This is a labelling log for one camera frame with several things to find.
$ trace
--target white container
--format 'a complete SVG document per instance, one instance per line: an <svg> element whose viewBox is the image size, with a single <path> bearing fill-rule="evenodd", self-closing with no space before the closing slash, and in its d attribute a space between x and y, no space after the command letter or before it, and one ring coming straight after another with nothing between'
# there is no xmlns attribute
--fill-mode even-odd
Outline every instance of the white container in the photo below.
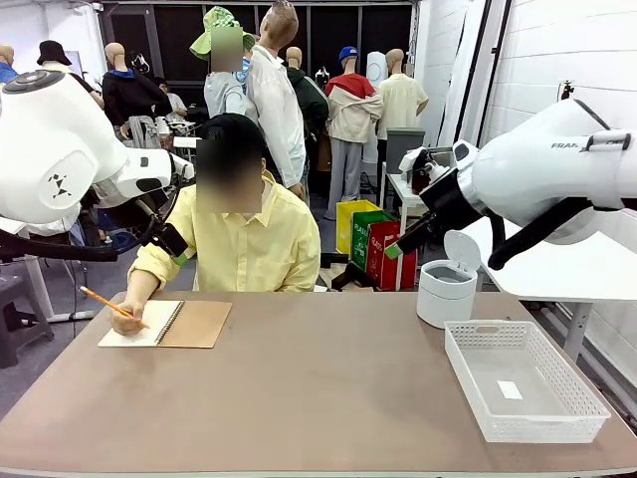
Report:
<svg viewBox="0 0 637 478"><path fill-rule="evenodd" d="M534 323L445 329L445 351L487 441L590 443L610 417Z"/></svg>
<svg viewBox="0 0 637 478"><path fill-rule="evenodd" d="M445 252L449 259L422 266L416 303L418 317L438 329L471 319L480 267L480 248L463 232L445 234Z"/></svg>

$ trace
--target container lid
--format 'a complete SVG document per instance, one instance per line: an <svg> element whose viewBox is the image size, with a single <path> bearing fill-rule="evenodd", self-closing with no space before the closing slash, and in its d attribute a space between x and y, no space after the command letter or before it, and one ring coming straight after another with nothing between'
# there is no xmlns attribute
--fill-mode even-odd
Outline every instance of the container lid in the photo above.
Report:
<svg viewBox="0 0 637 478"><path fill-rule="evenodd" d="M459 262L471 271L477 271L480 268L480 248L476 241L464 232L447 231L445 252L449 259Z"/></svg>

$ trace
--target spiral binding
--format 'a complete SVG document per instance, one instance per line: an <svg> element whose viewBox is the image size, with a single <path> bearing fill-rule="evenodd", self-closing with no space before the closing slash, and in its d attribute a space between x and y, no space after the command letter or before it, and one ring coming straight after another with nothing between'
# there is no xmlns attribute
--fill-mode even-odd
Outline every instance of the spiral binding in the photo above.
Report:
<svg viewBox="0 0 637 478"><path fill-rule="evenodd" d="M181 312L181 309L183 309L184 304L185 304L185 302L181 301L177 305L177 307L175 308L174 312L170 316L170 319L168 319L168 322L166 322L166 325L163 326L163 329L161 329L161 332L157 336L157 344L158 345L161 345L161 341L163 341L163 338L166 337L166 334L168 334L168 331L170 330L170 328L172 327L174 322L177 320L177 316Z"/></svg>

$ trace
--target metal table leg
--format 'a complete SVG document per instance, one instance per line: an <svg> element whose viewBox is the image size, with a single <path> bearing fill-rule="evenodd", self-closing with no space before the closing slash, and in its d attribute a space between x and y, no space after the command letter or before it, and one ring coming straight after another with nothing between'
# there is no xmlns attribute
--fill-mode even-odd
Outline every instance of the metal table leg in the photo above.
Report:
<svg viewBox="0 0 637 478"><path fill-rule="evenodd" d="M579 357L592 308L592 304L584 302L577 304L573 311L573 317L568 326L568 334L566 334L566 340L564 341L564 351L573 361L577 361L577 357Z"/></svg>
<svg viewBox="0 0 637 478"><path fill-rule="evenodd" d="M18 235L28 239L29 232L27 231L27 227L23 227ZM25 265L27 266L27 272L29 273L31 287L33 288L36 300L38 301L47 321L50 321L54 316L53 307L51 306L51 300L49 299L49 292L47 292L47 285L44 282L44 277L42 277L40 262L37 257L25 256Z"/></svg>
<svg viewBox="0 0 637 478"><path fill-rule="evenodd" d="M378 200L378 207L383 209L385 205L385 182L387 182L387 168L384 163L382 165L381 170L382 170L382 173L380 174L380 177L377 179L378 185L380 187L380 199Z"/></svg>
<svg viewBox="0 0 637 478"><path fill-rule="evenodd" d="M407 229L407 205L403 202L402 212L400 213L400 235L402 236ZM402 258L403 255L398 256L398 267L396 268L396 291L400 290L400 281L402 279Z"/></svg>

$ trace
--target pencil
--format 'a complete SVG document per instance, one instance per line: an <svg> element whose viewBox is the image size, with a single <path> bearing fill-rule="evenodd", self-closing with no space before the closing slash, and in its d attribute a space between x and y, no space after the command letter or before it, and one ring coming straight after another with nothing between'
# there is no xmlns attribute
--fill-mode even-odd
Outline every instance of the pencil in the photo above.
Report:
<svg viewBox="0 0 637 478"><path fill-rule="evenodd" d="M88 289L88 288L86 288L84 286L80 286L80 290L82 292L84 292L87 296L93 297L96 301L99 301L99 302L103 303L105 306L109 306L111 309L113 309L114 311L119 312L123 316L128 317L130 319L134 319L134 317L129 312L125 311L124 309L120 308L119 306L116 306L113 302L106 300L104 297L100 296L99 294L96 294L91 289ZM142 321L139 321L139 324L142 327L148 327L148 325L145 324Z"/></svg>

